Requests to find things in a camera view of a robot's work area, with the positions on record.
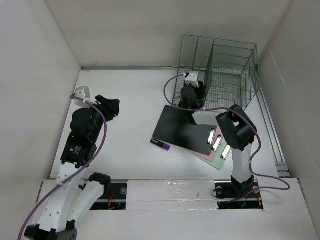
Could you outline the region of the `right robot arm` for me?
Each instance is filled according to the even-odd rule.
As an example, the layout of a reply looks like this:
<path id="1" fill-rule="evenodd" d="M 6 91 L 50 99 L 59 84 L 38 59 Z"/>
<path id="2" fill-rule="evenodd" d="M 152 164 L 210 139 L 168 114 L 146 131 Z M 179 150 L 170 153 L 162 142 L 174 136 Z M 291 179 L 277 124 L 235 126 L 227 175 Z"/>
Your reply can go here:
<path id="1" fill-rule="evenodd" d="M 200 108 L 199 100 L 204 96 L 203 82 L 185 82 L 180 91 L 179 108 L 185 109 L 188 117 L 193 117 Z M 251 151 L 257 131 L 244 110 L 237 104 L 215 117 L 232 153 L 231 198 L 240 198 L 253 189 L 254 176 L 251 172 Z"/>

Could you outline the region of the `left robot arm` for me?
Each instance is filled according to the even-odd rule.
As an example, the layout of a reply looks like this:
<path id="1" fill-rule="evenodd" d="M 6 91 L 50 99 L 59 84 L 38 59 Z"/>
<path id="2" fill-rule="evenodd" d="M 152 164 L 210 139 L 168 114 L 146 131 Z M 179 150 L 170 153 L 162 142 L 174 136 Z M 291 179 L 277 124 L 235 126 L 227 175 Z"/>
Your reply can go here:
<path id="1" fill-rule="evenodd" d="M 76 94 L 70 98 L 82 107 L 72 115 L 55 187 L 28 215 L 19 239 L 75 240 L 77 226 L 96 200 L 111 194 L 112 182 L 108 175 L 95 172 L 85 185 L 81 185 L 81 181 L 104 146 L 107 123 L 120 113 L 120 100 L 101 95 L 96 96 L 95 101 Z"/>

